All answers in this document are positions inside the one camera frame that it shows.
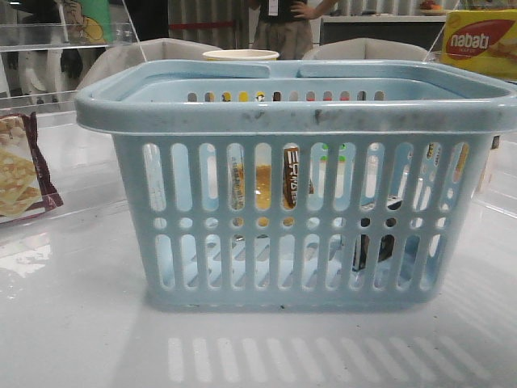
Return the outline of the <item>dark tissue pack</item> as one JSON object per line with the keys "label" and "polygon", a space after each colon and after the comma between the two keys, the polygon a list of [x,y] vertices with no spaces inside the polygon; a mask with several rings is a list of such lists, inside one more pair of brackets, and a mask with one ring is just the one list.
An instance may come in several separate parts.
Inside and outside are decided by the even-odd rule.
{"label": "dark tissue pack", "polygon": [[[401,207],[402,199],[397,196],[389,196],[387,207],[390,210],[397,210]],[[377,261],[383,262],[393,254],[395,238],[391,234],[386,234],[380,239],[380,249],[377,255]],[[366,234],[361,234],[355,241],[355,250],[352,260],[352,271],[358,272],[366,267],[368,258],[368,248],[370,238]]]}

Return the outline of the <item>light blue plastic basket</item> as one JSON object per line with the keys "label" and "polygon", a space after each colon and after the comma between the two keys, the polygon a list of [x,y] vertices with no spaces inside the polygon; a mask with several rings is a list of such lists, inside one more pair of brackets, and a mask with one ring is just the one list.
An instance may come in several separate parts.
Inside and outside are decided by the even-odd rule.
{"label": "light blue plastic basket", "polygon": [[[81,89],[75,107],[112,137],[149,293],[169,306],[431,300],[493,140],[516,129],[515,86],[414,61],[150,61]],[[271,147],[268,210],[254,206],[259,144]],[[282,205],[288,144],[301,152],[294,209]],[[367,263],[353,272],[361,234]],[[386,234],[393,254],[378,262]]]}

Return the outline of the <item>cream paper cup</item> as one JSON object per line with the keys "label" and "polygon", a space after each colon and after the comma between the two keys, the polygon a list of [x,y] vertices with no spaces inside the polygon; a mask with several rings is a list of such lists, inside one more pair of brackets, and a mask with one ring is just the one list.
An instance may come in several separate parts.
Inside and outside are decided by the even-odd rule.
{"label": "cream paper cup", "polygon": [[212,50],[202,53],[206,61],[275,61],[280,54],[271,50],[228,49]]}

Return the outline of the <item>person in beige trousers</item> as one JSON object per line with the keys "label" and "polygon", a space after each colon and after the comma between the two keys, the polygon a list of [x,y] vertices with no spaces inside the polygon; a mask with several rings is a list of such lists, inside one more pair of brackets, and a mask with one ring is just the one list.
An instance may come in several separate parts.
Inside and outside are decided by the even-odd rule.
{"label": "person in beige trousers", "polygon": [[275,51],[278,60],[300,60],[313,48],[310,21],[327,14],[337,3],[320,1],[248,1],[248,7],[259,10],[252,49]]}

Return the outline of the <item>beige chair right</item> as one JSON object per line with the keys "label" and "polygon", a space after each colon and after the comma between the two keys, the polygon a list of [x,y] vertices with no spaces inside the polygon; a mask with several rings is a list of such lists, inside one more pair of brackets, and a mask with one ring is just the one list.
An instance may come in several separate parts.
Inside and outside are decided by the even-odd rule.
{"label": "beige chair right", "polygon": [[417,45],[363,37],[320,45],[302,59],[424,61],[427,57],[428,51]]}

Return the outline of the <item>beige chair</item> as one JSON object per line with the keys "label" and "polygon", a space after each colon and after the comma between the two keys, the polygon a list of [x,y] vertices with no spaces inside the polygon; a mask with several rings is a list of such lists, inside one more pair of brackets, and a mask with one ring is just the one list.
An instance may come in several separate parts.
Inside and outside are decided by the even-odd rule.
{"label": "beige chair", "polygon": [[428,51],[417,45],[363,37],[320,45],[302,59],[424,61],[427,57]]}
{"label": "beige chair", "polygon": [[146,61],[160,60],[203,60],[203,54],[219,51],[221,48],[209,44],[159,38],[133,44],[116,46],[102,53],[77,86],[77,91],[121,71]]}

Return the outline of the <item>beige chair left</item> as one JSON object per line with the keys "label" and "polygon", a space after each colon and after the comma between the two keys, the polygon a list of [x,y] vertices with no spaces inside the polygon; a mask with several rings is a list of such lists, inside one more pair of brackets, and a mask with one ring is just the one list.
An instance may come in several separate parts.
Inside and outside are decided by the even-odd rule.
{"label": "beige chair left", "polygon": [[160,60],[203,60],[203,54],[219,51],[221,48],[209,44],[159,38],[133,44],[116,46],[102,53],[77,86],[77,91],[121,71],[146,61]]}

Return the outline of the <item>clear acrylic left shelf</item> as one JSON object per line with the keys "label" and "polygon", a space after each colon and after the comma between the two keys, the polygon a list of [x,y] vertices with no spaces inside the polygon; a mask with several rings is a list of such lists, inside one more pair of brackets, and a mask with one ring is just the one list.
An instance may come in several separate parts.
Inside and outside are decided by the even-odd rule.
{"label": "clear acrylic left shelf", "polygon": [[1,114],[36,114],[38,145],[63,200],[61,207],[38,217],[1,223],[2,253],[22,243],[34,222],[48,226],[50,217],[84,207],[87,172],[95,165],[111,166],[109,140],[78,127],[74,111],[77,86],[99,56],[138,40],[126,3],[108,2],[109,44],[71,42],[60,1],[1,3]]}

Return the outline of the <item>clear acrylic shelf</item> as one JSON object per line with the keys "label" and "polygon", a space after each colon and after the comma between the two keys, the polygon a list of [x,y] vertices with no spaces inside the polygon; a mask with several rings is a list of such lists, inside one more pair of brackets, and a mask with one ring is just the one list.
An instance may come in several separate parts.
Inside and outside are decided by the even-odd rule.
{"label": "clear acrylic shelf", "polygon": [[48,226],[50,217],[84,207],[87,172],[95,165],[111,166],[109,140],[78,127],[74,111],[77,86],[99,56],[138,40],[126,3],[108,2],[109,44],[71,42],[60,1],[1,3],[1,114],[36,114],[38,145],[63,200],[61,207],[38,217],[1,223],[2,253],[22,243],[34,222]]}
{"label": "clear acrylic shelf", "polygon": [[[418,1],[417,10],[427,16],[444,15],[445,22],[453,11],[488,11],[515,9],[515,1]],[[429,57],[440,62],[444,26],[431,45]],[[509,82],[512,86],[516,80]],[[476,189],[476,199],[484,206],[516,216],[516,135],[496,137]]]}

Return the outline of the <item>maroon cracker snack bag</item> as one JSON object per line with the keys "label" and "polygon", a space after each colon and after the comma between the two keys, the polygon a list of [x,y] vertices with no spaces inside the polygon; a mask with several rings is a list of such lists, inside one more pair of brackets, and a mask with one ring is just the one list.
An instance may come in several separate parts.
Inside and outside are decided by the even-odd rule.
{"label": "maroon cracker snack bag", "polygon": [[2,116],[1,223],[38,217],[62,205],[38,145],[36,114]]}

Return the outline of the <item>yellow green cartoon package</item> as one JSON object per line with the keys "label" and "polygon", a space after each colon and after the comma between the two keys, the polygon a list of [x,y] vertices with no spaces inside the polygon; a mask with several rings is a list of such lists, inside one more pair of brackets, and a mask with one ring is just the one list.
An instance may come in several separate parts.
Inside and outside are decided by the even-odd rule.
{"label": "yellow green cartoon package", "polygon": [[81,44],[112,42],[111,14],[106,0],[60,1],[69,40]]}

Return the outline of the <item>yellow nabati wafer box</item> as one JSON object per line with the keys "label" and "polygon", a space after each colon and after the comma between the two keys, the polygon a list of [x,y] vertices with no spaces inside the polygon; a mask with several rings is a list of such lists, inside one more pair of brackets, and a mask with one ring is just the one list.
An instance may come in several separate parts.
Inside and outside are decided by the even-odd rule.
{"label": "yellow nabati wafer box", "polygon": [[494,78],[516,80],[516,10],[449,13],[440,62]]}

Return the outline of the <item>clear acrylic right shelf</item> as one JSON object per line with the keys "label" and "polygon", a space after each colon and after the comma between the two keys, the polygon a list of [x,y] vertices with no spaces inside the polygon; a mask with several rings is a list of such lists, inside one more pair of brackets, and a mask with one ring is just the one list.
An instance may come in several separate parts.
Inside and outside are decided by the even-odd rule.
{"label": "clear acrylic right shelf", "polygon": [[[515,1],[418,1],[417,10],[427,16],[444,15],[445,22],[453,11],[488,11],[515,9]],[[431,45],[429,57],[440,62],[444,26]],[[516,80],[509,82],[512,86]],[[516,135],[496,137],[476,189],[476,199],[484,206],[516,216]]]}

